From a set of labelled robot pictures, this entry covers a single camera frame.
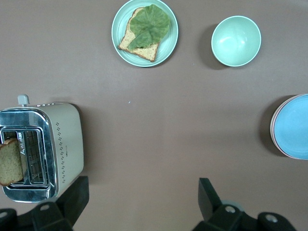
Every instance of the blue plate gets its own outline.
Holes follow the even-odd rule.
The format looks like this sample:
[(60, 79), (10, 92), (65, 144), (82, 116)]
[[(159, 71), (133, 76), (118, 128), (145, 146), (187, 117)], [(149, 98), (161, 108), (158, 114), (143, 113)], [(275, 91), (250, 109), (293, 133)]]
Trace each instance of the blue plate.
[(308, 94), (285, 101), (274, 113), (270, 131), (282, 153), (308, 160)]
[[(149, 6), (151, 4), (155, 4), (159, 8), (161, 8), (166, 14), (168, 14), (170, 18), (170, 29), (166, 36), (161, 41), (157, 56), (154, 62), (150, 62), (139, 56), (134, 54), (130, 54), (128, 52), (122, 51), (118, 49), (118, 45), (120, 44), (122, 38), (124, 37), (125, 30), (129, 19), (131, 18), (133, 12), (138, 7)], [(111, 30), (112, 42), (114, 44), (116, 52), (128, 63), (141, 66), (141, 67), (150, 67), (155, 66), (163, 62), (169, 55), (173, 52), (179, 36), (179, 27), (178, 22), (175, 18), (172, 10), (162, 1), (160, 0), (130, 0), (125, 3), (120, 10), (116, 13), (114, 21), (112, 23)]]

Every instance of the lettuce leaf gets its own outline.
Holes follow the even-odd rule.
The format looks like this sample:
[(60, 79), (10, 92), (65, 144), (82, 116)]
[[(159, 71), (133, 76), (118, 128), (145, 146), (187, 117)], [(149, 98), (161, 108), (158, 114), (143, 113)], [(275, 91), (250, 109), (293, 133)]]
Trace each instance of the lettuce leaf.
[(162, 9), (154, 4), (144, 7), (130, 22), (130, 30), (136, 37), (128, 49), (147, 48), (159, 43), (168, 33), (169, 26), (170, 19)]

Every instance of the toaster slot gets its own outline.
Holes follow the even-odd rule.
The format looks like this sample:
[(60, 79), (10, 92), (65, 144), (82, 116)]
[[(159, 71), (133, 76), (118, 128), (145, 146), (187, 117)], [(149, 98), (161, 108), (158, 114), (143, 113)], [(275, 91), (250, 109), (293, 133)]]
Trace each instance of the toaster slot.
[(24, 142), (30, 184), (44, 184), (46, 182), (45, 171), (43, 170), (37, 131), (24, 131)]
[(5, 131), (3, 133), (3, 141), (6, 141), (11, 138), (16, 138), (17, 139), (17, 132), (16, 131)]
[(17, 138), (19, 140), (24, 179), (12, 183), (11, 186), (46, 186), (48, 179), (40, 129), (4, 129), (1, 138), (3, 141), (10, 138)]

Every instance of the bread slice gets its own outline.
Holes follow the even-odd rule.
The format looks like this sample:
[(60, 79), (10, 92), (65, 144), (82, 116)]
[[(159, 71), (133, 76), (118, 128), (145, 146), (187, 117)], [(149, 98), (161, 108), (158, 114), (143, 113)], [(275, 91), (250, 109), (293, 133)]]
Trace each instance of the bread slice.
[(0, 185), (8, 186), (23, 178), (18, 140), (8, 139), (0, 144)]
[(130, 51), (128, 49), (129, 44), (135, 39), (135, 34), (134, 32), (132, 32), (130, 30), (130, 22), (131, 20), (136, 16), (136, 14), (142, 10), (144, 7), (139, 7), (137, 9), (135, 9), (135, 11), (132, 14), (132, 17), (129, 19), (127, 26), (126, 26), (126, 30), (125, 30), (125, 35), (122, 38), (121, 43), (119, 44), (118, 48), (120, 50), (129, 52), (131, 54), (137, 55), (143, 59), (146, 60), (150, 60), (150, 62), (154, 62), (156, 59), (156, 55), (157, 55), (157, 50), (158, 50), (158, 46), (159, 43), (156, 44), (152, 44), (147, 48), (135, 48), (132, 51)]

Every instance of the toaster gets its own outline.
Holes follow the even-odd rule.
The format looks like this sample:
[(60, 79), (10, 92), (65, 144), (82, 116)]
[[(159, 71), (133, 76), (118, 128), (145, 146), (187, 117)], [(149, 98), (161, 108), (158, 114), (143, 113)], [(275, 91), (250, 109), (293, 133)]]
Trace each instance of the toaster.
[(80, 116), (70, 103), (27, 106), (27, 95), (18, 103), (0, 111), (0, 138), (18, 139), (24, 178), (3, 191), (14, 201), (37, 203), (63, 192), (83, 169)]

